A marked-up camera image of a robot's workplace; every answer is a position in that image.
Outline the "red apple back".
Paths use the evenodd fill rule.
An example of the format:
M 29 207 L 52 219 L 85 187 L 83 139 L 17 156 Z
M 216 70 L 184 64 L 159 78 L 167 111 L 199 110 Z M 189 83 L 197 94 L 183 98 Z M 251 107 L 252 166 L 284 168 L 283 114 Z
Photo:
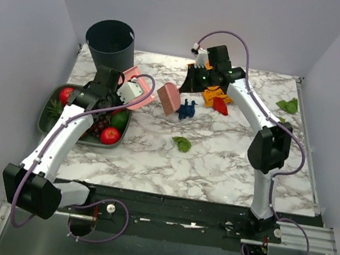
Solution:
M 74 92 L 74 88 L 71 87 L 65 87 L 63 88 L 60 92 L 59 92 L 59 101 L 61 102 L 61 104 L 66 105 L 68 98 L 70 97 L 70 95 Z

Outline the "dark grey waste bin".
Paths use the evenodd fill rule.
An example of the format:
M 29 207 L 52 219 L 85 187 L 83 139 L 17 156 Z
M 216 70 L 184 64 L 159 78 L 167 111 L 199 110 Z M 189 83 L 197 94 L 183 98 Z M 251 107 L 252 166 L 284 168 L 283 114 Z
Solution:
M 122 73 L 134 66 L 135 34 L 128 24 L 97 22 L 88 28 L 85 39 L 96 68 L 105 66 Z

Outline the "blue paper scrap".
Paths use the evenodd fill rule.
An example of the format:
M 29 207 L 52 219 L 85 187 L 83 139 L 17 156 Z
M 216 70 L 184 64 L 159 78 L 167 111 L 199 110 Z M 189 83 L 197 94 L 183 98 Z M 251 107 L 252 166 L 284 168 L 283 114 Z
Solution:
M 181 106 L 179 107 L 179 109 L 176 111 L 176 113 L 178 113 L 178 119 L 179 120 L 183 120 L 186 118 L 193 118 L 193 116 L 195 115 L 195 107 L 196 107 L 197 103 L 192 100 L 191 103 L 188 103 L 188 100 L 185 99 L 184 104 L 181 104 Z

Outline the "green lime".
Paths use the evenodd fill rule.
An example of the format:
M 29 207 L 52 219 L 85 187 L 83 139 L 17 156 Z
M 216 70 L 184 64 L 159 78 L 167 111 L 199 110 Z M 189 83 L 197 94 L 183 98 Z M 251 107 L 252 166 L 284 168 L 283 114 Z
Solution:
M 127 126 L 128 119 L 129 117 L 126 111 L 117 112 L 115 115 L 112 115 L 110 126 L 122 132 Z

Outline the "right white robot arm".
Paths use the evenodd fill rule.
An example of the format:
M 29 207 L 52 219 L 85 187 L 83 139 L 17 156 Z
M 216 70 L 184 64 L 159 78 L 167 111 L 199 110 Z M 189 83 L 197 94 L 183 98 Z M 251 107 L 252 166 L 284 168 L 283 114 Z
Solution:
M 188 66 L 187 76 L 180 93 L 202 93 L 217 87 L 232 99 L 251 126 L 254 139 L 247 150 L 247 158 L 254 168 L 254 197 L 245 232 L 252 239 L 265 236 L 268 225 L 273 223 L 269 199 L 275 188 L 272 175 L 284 167 L 288 158 L 291 137 L 277 126 L 277 118 L 251 88 L 248 74 L 240 67 L 233 67 L 225 45 L 201 48 L 195 43 L 191 49 L 196 61 Z

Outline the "green paper scrap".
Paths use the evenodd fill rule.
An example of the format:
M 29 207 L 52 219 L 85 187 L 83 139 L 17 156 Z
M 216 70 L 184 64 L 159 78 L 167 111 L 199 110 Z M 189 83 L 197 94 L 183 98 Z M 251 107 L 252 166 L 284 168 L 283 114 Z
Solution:
M 276 105 L 286 113 L 296 114 L 298 112 L 298 99 L 292 98 L 291 100 L 281 100 L 276 102 Z
M 190 151 L 190 148 L 192 147 L 191 142 L 188 139 L 186 139 L 185 137 L 176 136 L 176 137 L 173 137 L 172 140 L 177 144 L 177 147 L 178 147 L 180 152 L 186 153 L 186 152 Z

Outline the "red apple front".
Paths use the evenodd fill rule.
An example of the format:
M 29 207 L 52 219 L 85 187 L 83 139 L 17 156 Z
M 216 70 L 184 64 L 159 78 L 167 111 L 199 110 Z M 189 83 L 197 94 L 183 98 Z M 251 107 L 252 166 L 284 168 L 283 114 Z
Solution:
M 121 138 L 119 130 L 113 127 L 107 127 L 103 130 L 100 136 L 100 142 L 104 145 L 112 145 L 117 143 Z

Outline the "pink hand brush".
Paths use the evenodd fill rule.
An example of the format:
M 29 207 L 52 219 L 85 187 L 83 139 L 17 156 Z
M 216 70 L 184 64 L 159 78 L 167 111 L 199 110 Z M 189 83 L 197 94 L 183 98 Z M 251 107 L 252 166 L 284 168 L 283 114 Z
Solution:
M 166 116 L 172 115 L 181 106 L 179 89 L 174 83 L 167 82 L 157 91 L 160 103 Z

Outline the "pink dustpan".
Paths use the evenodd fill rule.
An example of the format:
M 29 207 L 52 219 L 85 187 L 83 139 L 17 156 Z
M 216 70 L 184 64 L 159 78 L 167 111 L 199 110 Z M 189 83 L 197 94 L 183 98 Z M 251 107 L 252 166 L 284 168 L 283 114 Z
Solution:
M 155 95 L 151 94 L 148 96 L 151 86 L 146 81 L 146 77 L 136 78 L 137 75 L 141 75 L 137 66 L 124 71 L 123 75 L 125 77 L 124 85 L 121 85 L 116 93 L 123 105 L 134 103 L 143 97 L 145 98 L 142 102 L 127 107 L 128 110 L 138 110 L 154 101 Z

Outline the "grey fruit tray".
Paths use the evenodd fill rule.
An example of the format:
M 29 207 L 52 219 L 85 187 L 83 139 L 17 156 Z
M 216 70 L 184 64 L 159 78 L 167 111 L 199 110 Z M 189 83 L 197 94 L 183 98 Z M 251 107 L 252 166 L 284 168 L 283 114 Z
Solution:
M 77 89 L 80 87 L 75 84 L 63 84 L 52 91 L 37 119 L 37 129 L 41 134 L 48 134 L 62 113 L 64 104 L 59 99 L 61 92 L 65 88 Z M 117 147 L 127 133 L 131 116 L 132 111 L 126 109 L 117 110 L 104 116 L 100 115 L 99 119 L 77 141 L 77 144 L 103 149 Z

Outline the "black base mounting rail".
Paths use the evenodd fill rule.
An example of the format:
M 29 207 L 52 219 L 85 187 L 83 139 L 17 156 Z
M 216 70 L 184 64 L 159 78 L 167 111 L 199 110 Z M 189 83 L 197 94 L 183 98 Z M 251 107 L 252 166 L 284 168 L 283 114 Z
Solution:
M 177 197 L 92 185 L 80 180 L 47 181 L 31 174 L 20 194 L 7 197 L 41 219 L 69 212 L 74 225 L 91 215 L 106 233 L 237 251 L 242 239 L 280 243 L 275 218 L 257 220 L 247 209 Z

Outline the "red paper scrap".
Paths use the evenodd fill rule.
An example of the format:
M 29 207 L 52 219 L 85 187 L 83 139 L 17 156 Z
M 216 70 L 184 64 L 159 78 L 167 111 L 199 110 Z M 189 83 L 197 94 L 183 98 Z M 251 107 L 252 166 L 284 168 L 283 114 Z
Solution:
M 220 114 L 227 116 L 228 115 L 228 107 L 225 103 L 224 99 L 220 97 L 213 98 L 213 109 L 219 112 Z

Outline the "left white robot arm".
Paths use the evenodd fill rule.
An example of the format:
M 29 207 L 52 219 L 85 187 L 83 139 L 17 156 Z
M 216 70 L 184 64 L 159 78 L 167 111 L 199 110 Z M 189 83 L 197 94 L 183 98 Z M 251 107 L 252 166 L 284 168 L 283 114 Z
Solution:
M 81 136 L 103 113 L 121 105 L 117 89 L 125 75 L 99 67 L 95 78 L 74 89 L 56 124 L 45 139 L 19 165 L 8 164 L 3 170 L 7 200 L 12 208 L 21 208 L 48 219 L 59 208 L 72 206 L 81 214 L 94 207 L 94 198 L 85 183 L 56 184 L 59 167 Z

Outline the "orange chips bag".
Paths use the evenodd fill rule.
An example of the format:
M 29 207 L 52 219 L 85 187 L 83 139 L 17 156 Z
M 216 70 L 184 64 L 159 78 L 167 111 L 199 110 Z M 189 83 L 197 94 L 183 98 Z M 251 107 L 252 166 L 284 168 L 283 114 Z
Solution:
M 207 63 L 206 67 L 207 70 L 210 70 L 213 68 Z M 224 91 L 224 83 L 222 77 L 219 77 L 217 75 L 215 80 L 215 84 L 213 86 L 209 86 L 207 89 L 205 89 L 202 93 L 202 97 L 204 98 L 205 107 L 212 108 L 213 109 L 213 98 L 214 97 L 220 97 L 224 99 L 225 103 L 228 105 L 230 103 L 233 103 L 233 100 L 225 93 Z

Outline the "red apple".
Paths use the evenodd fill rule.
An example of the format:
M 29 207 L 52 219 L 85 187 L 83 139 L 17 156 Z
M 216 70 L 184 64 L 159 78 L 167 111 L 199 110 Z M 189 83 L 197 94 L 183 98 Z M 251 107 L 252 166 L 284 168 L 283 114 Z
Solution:
M 61 102 L 61 104 L 66 105 L 68 98 L 70 97 L 70 95 L 74 92 L 74 88 L 71 87 L 65 87 L 63 88 L 60 92 L 59 92 L 59 101 Z
M 107 127 L 103 130 L 100 136 L 100 142 L 104 145 L 112 145 L 117 143 L 121 138 L 119 130 L 113 127 Z

